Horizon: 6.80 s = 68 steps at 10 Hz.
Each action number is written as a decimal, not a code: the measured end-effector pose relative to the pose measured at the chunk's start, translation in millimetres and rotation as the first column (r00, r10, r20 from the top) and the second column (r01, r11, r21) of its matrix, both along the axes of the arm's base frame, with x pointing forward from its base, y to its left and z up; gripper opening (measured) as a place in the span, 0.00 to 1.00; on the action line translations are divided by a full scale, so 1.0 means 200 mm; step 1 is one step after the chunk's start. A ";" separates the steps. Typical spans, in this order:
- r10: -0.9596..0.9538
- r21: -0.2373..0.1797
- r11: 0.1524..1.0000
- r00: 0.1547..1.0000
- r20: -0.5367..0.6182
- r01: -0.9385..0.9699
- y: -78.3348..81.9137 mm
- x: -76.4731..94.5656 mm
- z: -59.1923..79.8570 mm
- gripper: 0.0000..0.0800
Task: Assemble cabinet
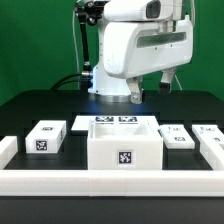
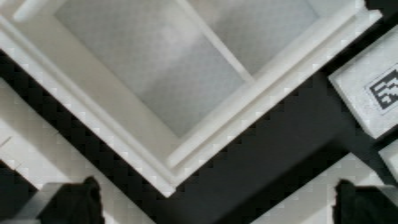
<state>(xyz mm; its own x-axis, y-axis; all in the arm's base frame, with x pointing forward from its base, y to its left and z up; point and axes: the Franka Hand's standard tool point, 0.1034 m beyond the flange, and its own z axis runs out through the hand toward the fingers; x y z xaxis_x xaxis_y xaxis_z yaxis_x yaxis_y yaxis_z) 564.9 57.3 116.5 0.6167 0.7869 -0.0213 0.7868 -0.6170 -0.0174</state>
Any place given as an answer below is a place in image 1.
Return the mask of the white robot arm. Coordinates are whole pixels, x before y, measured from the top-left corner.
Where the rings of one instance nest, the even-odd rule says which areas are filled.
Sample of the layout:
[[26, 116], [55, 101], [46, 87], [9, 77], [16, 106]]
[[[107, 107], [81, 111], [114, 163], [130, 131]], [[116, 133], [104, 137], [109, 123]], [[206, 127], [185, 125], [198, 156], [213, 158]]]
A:
[[90, 92], [109, 101], [143, 101], [143, 76], [160, 71], [168, 93], [176, 68], [193, 53], [194, 0], [87, 0], [87, 21], [99, 26], [99, 62]]

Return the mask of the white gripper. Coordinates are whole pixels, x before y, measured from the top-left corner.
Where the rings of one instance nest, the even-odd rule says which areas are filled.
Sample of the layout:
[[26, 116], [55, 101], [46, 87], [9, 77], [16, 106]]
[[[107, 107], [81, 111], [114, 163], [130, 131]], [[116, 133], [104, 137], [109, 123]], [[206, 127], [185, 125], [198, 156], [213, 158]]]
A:
[[193, 27], [188, 17], [179, 20], [176, 30], [169, 33], [159, 33], [156, 22], [110, 22], [105, 29], [104, 69], [111, 77], [127, 79], [133, 104], [143, 102], [142, 78], [138, 76], [163, 70], [159, 93], [169, 94], [175, 67], [189, 63], [192, 53]]

